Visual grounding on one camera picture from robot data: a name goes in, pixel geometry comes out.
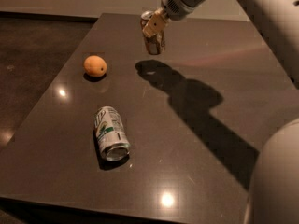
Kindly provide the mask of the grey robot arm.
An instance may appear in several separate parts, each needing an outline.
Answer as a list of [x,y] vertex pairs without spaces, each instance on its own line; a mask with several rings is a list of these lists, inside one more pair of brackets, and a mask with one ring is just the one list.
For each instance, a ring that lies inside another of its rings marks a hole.
[[[170,21],[184,19],[206,0],[161,0],[141,15],[148,53],[158,54]],[[298,93],[298,0],[236,0],[280,65],[266,74],[270,91],[281,103]],[[299,224],[299,119],[281,125],[267,142],[253,169],[244,224]]]

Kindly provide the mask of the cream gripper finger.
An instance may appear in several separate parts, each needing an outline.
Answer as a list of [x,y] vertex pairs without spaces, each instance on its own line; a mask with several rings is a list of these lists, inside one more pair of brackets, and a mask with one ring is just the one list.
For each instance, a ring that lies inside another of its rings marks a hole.
[[158,8],[155,11],[145,11],[141,15],[141,20],[145,23],[142,31],[147,38],[160,33],[169,23],[169,17],[163,8]]

